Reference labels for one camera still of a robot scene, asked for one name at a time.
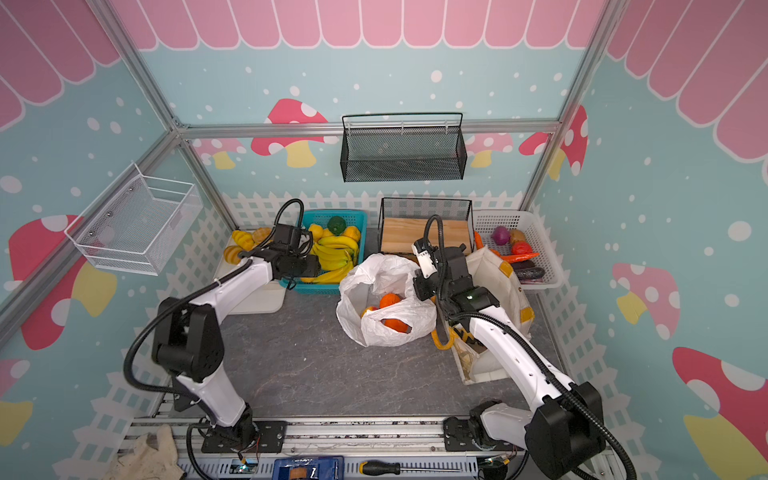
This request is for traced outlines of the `black wall mesh basket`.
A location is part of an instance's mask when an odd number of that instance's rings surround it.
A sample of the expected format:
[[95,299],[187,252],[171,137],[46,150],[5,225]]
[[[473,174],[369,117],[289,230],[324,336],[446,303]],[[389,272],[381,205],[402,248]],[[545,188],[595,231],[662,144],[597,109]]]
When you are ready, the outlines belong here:
[[341,123],[346,182],[464,178],[468,152],[460,112],[351,114]]

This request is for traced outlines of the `dark eggplant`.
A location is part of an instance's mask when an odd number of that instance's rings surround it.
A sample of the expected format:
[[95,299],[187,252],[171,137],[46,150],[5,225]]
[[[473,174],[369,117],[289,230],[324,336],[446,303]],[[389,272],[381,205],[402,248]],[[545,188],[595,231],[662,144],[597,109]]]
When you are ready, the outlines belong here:
[[546,275],[546,270],[537,266],[527,268],[513,266],[513,271],[521,283],[542,282]]

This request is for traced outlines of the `yellow lemon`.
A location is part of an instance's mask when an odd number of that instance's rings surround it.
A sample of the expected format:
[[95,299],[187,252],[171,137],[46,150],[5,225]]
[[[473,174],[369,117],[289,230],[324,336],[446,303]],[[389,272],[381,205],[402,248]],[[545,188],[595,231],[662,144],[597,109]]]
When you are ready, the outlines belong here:
[[321,238],[325,236],[324,228],[317,224],[311,224],[309,227],[309,232],[311,233],[312,238],[315,242],[319,241]]

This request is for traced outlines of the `orange fruit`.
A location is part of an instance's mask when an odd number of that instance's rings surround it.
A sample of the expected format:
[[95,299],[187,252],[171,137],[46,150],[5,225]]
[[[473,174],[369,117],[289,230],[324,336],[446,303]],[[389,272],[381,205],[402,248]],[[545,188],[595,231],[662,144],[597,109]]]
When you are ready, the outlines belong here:
[[381,298],[381,300],[379,302],[379,308],[380,309],[387,308],[387,307],[395,305],[395,304],[397,304],[397,303],[399,303],[401,301],[402,301],[402,298],[401,298],[400,295],[395,294],[395,293],[388,293],[388,294],[384,295]]
[[407,323],[394,318],[383,319],[382,324],[398,333],[409,334],[412,331],[412,327]]

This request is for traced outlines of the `purple onion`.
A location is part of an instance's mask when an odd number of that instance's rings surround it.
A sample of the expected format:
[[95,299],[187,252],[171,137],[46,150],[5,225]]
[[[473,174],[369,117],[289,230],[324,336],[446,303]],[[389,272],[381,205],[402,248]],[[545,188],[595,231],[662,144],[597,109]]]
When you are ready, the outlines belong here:
[[504,226],[497,226],[491,234],[491,239],[498,246],[508,245],[511,240],[510,230]]

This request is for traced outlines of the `white canvas tote bag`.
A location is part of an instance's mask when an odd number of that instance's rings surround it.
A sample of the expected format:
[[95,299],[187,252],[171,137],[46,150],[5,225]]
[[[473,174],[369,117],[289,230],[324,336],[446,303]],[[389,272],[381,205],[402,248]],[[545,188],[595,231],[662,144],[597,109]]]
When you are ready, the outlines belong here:
[[469,314],[442,312],[462,381],[510,378],[524,388],[533,385],[540,373],[528,335],[535,314],[512,265],[486,248],[465,255],[474,284],[487,288],[498,306]]

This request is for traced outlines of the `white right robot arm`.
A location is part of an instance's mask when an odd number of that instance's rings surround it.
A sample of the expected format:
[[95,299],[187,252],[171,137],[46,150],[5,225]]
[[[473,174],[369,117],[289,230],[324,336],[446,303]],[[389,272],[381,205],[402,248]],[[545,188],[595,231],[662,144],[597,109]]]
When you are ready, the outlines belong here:
[[523,448],[550,479],[589,473],[582,464],[611,448],[629,479],[638,476],[629,454],[603,420],[602,397],[590,383],[575,383],[554,367],[519,331],[488,288],[476,284],[460,247],[434,246],[427,238],[414,243],[419,270],[417,296],[435,298],[451,324],[480,341],[515,382],[529,409],[516,413],[491,403],[480,412],[480,437]]

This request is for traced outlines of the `green avocado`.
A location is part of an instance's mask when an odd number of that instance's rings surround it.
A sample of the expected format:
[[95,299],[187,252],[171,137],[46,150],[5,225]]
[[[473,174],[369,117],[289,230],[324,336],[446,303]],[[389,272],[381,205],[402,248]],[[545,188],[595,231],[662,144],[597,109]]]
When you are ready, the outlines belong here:
[[332,216],[327,223],[327,229],[334,236],[339,236],[347,229],[347,222],[341,216]]

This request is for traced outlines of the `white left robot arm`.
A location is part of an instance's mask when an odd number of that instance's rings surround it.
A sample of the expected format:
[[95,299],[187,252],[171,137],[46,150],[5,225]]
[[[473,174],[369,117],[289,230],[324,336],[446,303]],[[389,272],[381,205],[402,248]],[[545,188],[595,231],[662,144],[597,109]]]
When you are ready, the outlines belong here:
[[[310,254],[312,234],[299,226],[277,223],[267,238],[242,254],[236,268],[184,298],[161,302],[129,347],[123,363],[127,383],[137,389],[184,396],[199,406],[208,423],[203,429],[233,450],[246,450],[259,438],[252,409],[240,397],[224,368],[225,347],[220,325],[232,309],[274,280],[317,273]],[[170,387],[140,381],[135,356],[152,339],[151,360],[172,376]]]

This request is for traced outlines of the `blue box on rail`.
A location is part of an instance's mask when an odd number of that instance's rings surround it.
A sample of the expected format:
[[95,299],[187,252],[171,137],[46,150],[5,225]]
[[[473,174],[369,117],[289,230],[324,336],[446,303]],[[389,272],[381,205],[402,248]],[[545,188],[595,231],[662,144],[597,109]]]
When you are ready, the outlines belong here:
[[274,462],[273,480],[341,480],[343,456],[283,458]]

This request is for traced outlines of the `yellow banana bunch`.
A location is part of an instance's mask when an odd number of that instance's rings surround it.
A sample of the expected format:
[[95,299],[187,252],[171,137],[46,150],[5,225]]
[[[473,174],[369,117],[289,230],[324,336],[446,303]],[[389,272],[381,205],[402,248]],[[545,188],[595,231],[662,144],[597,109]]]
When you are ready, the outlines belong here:
[[321,272],[301,277],[301,281],[315,285],[338,285],[357,265],[360,247],[349,237],[328,236],[316,242],[310,253],[318,259]]

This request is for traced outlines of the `bread loaf pile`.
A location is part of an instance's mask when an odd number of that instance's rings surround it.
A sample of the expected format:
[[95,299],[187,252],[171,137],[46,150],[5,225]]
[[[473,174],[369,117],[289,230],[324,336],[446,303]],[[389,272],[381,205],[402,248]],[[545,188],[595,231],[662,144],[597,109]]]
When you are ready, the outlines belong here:
[[252,232],[235,230],[231,236],[233,244],[224,250],[224,261],[231,265],[237,265],[241,261],[239,254],[254,249],[268,237],[270,232],[271,229],[267,227],[258,228]]

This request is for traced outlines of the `white plastic vegetable basket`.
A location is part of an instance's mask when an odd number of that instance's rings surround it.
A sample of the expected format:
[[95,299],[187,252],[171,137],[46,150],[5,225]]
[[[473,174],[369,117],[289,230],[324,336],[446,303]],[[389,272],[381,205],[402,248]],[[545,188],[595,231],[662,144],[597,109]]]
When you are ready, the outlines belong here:
[[[564,272],[560,261],[557,259],[554,247],[552,246],[548,234],[542,225],[542,221],[533,213],[509,209],[481,209],[473,213],[474,240],[476,248],[487,247],[492,253],[498,256],[513,255],[511,253],[512,244],[498,246],[492,239],[491,234],[497,226],[504,226],[510,229],[517,229],[525,233],[527,241],[534,252],[539,256],[525,261],[529,265],[544,268],[546,275],[542,282],[522,283],[525,290],[548,290],[559,288],[565,281]],[[522,263],[513,263],[512,266],[520,266]]]

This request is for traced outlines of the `orange carrot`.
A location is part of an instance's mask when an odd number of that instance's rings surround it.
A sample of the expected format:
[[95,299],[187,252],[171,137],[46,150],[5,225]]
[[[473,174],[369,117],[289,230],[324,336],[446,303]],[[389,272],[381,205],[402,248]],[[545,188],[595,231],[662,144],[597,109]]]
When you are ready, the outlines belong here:
[[502,255],[501,259],[510,264],[513,264],[513,263],[529,261],[538,256],[539,256],[538,252],[532,252],[532,253],[523,253],[523,254],[514,254],[514,255]]

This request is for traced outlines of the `white plastic grocery bag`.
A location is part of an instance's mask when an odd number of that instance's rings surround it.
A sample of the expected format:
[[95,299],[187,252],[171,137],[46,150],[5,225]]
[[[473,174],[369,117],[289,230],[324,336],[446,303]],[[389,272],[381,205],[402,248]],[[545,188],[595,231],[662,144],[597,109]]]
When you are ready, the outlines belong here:
[[398,347],[430,335],[437,311],[415,291],[415,262],[373,254],[341,281],[336,317],[362,347]]

